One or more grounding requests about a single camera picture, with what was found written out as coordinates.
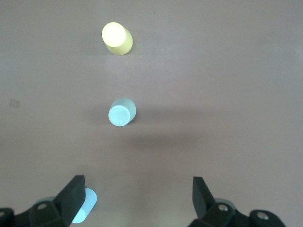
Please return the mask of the light blue plastic cup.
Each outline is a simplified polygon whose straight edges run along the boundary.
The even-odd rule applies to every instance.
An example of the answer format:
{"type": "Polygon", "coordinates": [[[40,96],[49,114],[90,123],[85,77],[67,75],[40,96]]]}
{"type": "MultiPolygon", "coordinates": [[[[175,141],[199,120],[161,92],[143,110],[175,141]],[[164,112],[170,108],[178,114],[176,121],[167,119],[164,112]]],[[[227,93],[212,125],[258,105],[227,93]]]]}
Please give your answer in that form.
{"type": "Polygon", "coordinates": [[[97,203],[98,197],[97,194],[90,188],[85,188],[85,201],[76,216],[72,220],[73,224],[82,223],[90,214],[93,207],[97,203]]]}

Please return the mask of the yellow plastic cup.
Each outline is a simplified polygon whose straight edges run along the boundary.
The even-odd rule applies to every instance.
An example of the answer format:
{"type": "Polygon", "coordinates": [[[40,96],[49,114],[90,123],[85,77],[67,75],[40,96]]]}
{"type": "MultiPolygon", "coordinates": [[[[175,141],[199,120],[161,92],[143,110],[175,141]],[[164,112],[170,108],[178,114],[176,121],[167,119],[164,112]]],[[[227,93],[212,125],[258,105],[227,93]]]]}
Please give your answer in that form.
{"type": "Polygon", "coordinates": [[[133,46],[131,33],[117,22],[110,22],[104,26],[102,39],[107,49],[115,55],[125,55],[133,46]]]}

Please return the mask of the pale green plastic cup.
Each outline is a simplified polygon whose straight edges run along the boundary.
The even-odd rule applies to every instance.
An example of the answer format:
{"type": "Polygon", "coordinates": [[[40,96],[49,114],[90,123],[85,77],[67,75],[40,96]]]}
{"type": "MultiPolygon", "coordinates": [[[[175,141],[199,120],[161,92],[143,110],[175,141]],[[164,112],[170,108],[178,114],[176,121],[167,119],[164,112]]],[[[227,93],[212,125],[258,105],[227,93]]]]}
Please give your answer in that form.
{"type": "Polygon", "coordinates": [[[114,126],[123,127],[136,116],[137,109],[134,102],[128,98],[116,99],[108,112],[108,118],[114,126]]]}

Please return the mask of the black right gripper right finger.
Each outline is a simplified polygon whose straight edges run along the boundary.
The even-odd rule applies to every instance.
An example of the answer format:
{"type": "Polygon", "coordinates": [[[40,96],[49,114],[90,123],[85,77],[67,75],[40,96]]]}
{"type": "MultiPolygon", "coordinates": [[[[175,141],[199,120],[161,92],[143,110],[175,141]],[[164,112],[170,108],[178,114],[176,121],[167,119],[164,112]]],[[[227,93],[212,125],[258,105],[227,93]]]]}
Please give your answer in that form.
{"type": "Polygon", "coordinates": [[[188,227],[286,227],[267,210],[240,213],[228,200],[215,199],[202,177],[193,177],[192,202],[197,215],[188,227]]]}

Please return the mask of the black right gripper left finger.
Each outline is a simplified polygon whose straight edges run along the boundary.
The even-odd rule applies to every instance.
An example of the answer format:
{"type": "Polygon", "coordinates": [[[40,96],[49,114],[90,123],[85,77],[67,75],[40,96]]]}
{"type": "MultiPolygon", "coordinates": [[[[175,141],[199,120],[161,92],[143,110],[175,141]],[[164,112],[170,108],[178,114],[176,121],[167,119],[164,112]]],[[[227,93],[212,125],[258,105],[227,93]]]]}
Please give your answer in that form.
{"type": "Polygon", "coordinates": [[[0,227],[70,227],[85,196],[85,176],[76,175],[52,200],[37,202],[20,214],[0,208],[0,227]]]}

